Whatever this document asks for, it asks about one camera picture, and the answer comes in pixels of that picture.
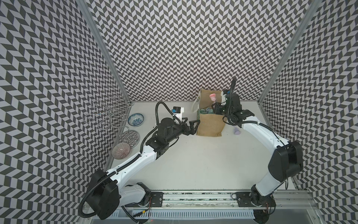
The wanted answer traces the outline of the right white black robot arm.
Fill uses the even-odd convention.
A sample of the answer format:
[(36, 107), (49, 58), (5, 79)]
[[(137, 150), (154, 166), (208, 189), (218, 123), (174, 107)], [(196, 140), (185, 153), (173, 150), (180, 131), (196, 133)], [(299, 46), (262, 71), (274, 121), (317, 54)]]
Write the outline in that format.
[(252, 134), (271, 155), (266, 175), (251, 188), (249, 196), (253, 206), (266, 205), (272, 193), (284, 181), (303, 171), (301, 144), (298, 141), (288, 141), (280, 137), (250, 110), (242, 109), (240, 97), (233, 90), (222, 92), (222, 100), (220, 103), (213, 104), (213, 111), (224, 116), (225, 124), (238, 126)]

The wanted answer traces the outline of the pink hourglass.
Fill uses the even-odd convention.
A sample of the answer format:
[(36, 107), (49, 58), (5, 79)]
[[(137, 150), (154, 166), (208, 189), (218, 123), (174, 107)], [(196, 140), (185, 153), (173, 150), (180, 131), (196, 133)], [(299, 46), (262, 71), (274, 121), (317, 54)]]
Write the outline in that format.
[(216, 94), (215, 93), (210, 94), (209, 97), (210, 97), (212, 102), (216, 101)]

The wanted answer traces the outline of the purple hourglass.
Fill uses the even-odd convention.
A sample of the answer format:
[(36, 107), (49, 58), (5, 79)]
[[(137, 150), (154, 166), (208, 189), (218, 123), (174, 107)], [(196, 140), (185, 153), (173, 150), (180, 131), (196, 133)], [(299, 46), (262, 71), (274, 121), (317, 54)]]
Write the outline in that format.
[(235, 127), (234, 128), (234, 135), (240, 135), (241, 134), (241, 131), (238, 127)]

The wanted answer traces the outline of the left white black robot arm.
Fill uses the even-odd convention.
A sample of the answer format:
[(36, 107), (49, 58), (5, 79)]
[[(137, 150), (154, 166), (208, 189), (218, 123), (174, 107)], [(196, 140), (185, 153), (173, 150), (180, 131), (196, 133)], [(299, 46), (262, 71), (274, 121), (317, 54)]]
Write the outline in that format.
[(83, 196), (78, 215), (82, 218), (98, 216), (108, 218), (119, 206), (132, 203), (147, 204), (151, 191), (143, 184), (129, 185), (128, 181), (145, 166), (159, 159), (183, 135), (196, 134), (200, 120), (177, 124), (171, 118), (164, 118), (142, 140), (140, 151), (108, 171), (96, 171)]

